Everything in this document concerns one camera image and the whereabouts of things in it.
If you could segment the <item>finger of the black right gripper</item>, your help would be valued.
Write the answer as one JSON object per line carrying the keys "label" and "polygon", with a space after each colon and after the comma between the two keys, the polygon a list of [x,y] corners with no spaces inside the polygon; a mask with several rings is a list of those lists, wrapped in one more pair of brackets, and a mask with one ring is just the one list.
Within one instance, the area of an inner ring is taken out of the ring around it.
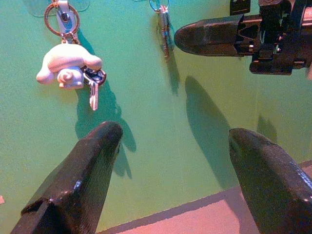
{"label": "finger of the black right gripper", "polygon": [[182,51],[200,56],[251,56],[260,48],[260,15],[202,19],[179,28],[174,36]]}
{"label": "finger of the black right gripper", "polygon": [[250,0],[230,0],[230,16],[249,13],[251,10]]}

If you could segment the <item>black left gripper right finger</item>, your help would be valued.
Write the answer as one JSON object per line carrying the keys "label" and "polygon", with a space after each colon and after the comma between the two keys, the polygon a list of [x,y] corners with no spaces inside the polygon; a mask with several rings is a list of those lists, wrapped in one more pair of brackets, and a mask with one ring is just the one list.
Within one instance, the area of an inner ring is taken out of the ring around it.
{"label": "black left gripper right finger", "polygon": [[312,179],[279,145],[244,128],[229,130],[230,159],[261,234],[312,232]]}

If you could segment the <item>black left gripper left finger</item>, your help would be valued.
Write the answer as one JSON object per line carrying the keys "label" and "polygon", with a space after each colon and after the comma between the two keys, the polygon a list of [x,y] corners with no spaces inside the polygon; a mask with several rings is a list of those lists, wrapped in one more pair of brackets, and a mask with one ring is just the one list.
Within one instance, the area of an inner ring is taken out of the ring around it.
{"label": "black left gripper left finger", "polygon": [[94,234],[123,129],[105,121],[80,139],[21,211],[13,234]]}

